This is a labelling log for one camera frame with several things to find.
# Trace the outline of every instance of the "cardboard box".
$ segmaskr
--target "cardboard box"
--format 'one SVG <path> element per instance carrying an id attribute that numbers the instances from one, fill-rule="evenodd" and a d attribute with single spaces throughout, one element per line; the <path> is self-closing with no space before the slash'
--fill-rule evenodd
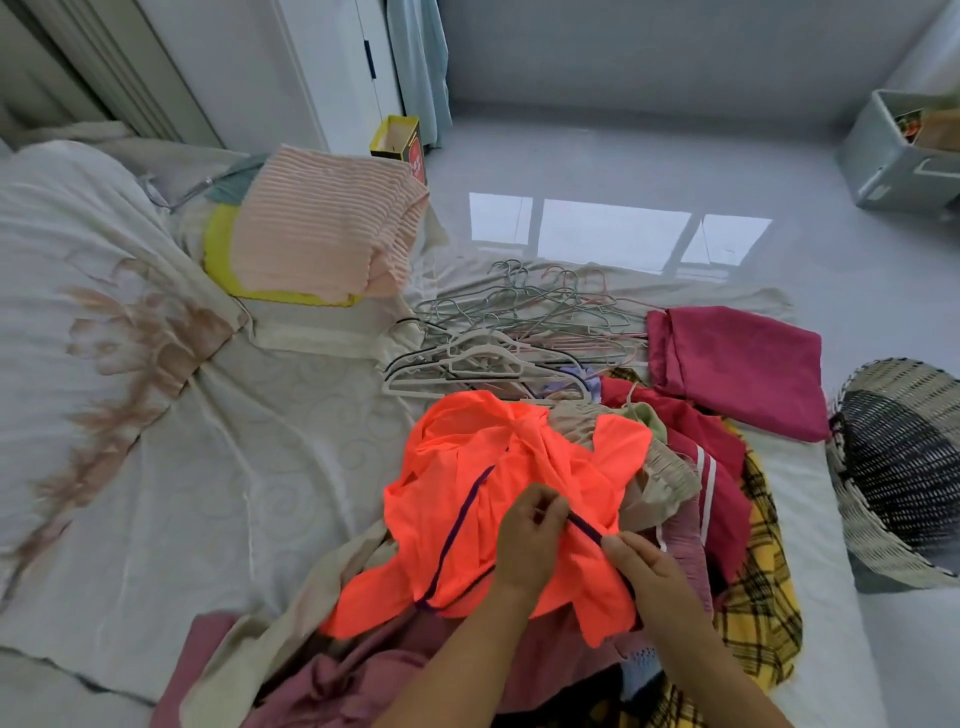
<path id="1" fill-rule="evenodd" d="M 413 168 L 414 177 L 426 184 L 419 117 L 393 116 L 392 114 L 388 116 L 373 135 L 370 153 L 374 157 L 403 159 Z"/>

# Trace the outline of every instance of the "light blue curtain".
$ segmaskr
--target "light blue curtain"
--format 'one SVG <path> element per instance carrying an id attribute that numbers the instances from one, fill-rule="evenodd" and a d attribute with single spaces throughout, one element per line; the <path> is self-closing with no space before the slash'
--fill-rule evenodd
<path id="1" fill-rule="evenodd" d="M 446 37 L 437 0 L 387 0 L 396 79 L 408 116 L 420 118 L 420 140 L 439 147 L 453 126 L 446 90 Z"/>

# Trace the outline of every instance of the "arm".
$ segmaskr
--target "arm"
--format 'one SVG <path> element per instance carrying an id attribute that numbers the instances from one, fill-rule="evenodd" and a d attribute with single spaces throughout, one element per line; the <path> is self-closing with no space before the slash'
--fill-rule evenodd
<path id="1" fill-rule="evenodd" d="M 520 637 L 553 576 L 569 510 L 546 486 L 520 494 L 500 524 L 487 595 L 374 728 L 491 724 Z"/>
<path id="2" fill-rule="evenodd" d="M 605 536 L 603 549 L 634 586 L 667 677 L 711 728 L 792 728 L 723 644 L 673 557 L 635 533 Z"/>

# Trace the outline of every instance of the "red garment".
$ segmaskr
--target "red garment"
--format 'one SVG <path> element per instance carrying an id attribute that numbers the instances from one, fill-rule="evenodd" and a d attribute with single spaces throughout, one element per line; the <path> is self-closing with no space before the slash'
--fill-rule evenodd
<path id="1" fill-rule="evenodd" d="M 729 585 L 747 555 L 750 541 L 750 500 L 738 485 L 747 446 L 727 430 L 719 417 L 702 414 L 687 402 L 674 400 L 626 379 L 600 377 L 601 401 L 622 407 L 631 401 L 648 403 L 666 425 L 667 446 L 696 468 L 703 482 L 700 512 L 707 558 Z"/>
<path id="2" fill-rule="evenodd" d="M 618 530 L 626 483 L 643 465 L 652 434 L 619 415 L 601 415 L 590 452 L 546 418 L 545 407 L 489 392 L 449 395 L 431 407 L 407 441 L 400 477 L 384 493 L 384 521 L 398 554 L 352 579 L 321 631 L 353 637 L 414 602 L 446 617 L 468 615 L 489 587 L 500 521 L 532 482 L 565 495 L 578 524 L 564 532 L 534 617 L 572 603 L 591 646 L 628 631 L 634 603 L 596 542 Z"/>
<path id="3" fill-rule="evenodd" d="M 658 391 L 784 437 L 830 435 L 820 336 L 723 305 L 647 314 Z"/>

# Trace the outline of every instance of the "tiled floor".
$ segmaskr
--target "tiled floor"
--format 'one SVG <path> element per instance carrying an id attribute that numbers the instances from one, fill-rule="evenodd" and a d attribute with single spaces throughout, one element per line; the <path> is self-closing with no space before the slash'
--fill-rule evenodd
<path id="1" fill-rule="evenodd" d="M 960 376 L 960 224 L 855 207 L 833 161 L 838 142 L 472 108 L 427 157 L 427 174 L 438 214 L 463 244 L 776 285 L 801 326 L 823 336 L 831 393 L 884 356 Z M 956 674 L 960 592 L 861 601 L 891 726 L 952 724 L 960 704 L 945 676 Z M 929 637 L 929 624 L 940 625 L 937 639 L 913 639 Z"/>

